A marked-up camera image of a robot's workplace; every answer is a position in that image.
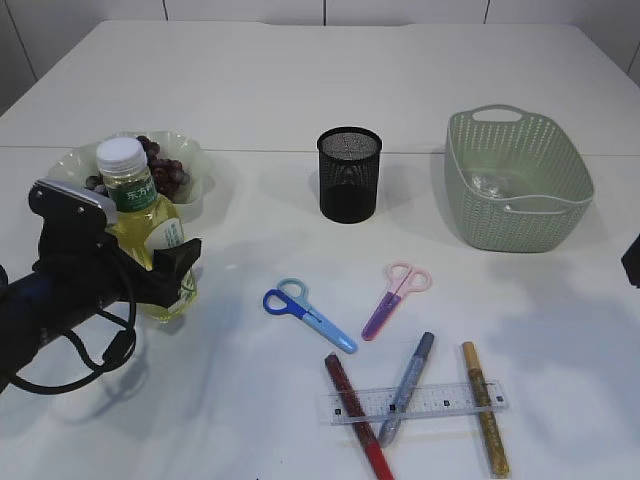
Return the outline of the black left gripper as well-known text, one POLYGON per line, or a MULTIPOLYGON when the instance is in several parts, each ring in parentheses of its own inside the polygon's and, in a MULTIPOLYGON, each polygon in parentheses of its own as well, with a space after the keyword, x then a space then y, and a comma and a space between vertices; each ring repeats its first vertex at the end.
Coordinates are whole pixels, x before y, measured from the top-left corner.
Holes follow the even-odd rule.
POLYGON ((45 216, 33 265, 32 308, 38 313, 96 313, 116 301, 169 308, 173 287, 201 255, 199 238, 154 249, 145 268, 105 231, 106 217, 45 216))

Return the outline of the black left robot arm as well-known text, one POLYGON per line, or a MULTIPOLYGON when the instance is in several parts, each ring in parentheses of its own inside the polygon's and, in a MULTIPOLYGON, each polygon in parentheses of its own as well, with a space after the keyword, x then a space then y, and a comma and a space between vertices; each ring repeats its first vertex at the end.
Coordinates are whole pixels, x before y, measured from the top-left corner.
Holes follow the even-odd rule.
POLYGON ((2 384, 38 395, 59 395, 120 368, 136 347, 138 305, 169 307, 177 301, 182 278, 200 254, 200 239, 191 239, 154 251, 152 267, 146 269, 119 247, 104 224, 65 234, 60 223, 45 221, 32 273, 1 289, 2 384), (90 357, 74 331, 95 315, 119 328, 101 362, 90 357), (89 374, 59 386, 20 377, 20 370, 59 337, 74 346, 89 374))

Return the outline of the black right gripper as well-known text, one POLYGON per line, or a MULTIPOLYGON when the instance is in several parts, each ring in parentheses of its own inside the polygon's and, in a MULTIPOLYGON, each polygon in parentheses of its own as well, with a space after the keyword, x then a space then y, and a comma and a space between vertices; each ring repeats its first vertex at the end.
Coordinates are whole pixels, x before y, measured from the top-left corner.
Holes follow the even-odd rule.
POLYGON ((640 236, 626 250, 621 263, 629 283, 635 288, 640 288, 640 236))

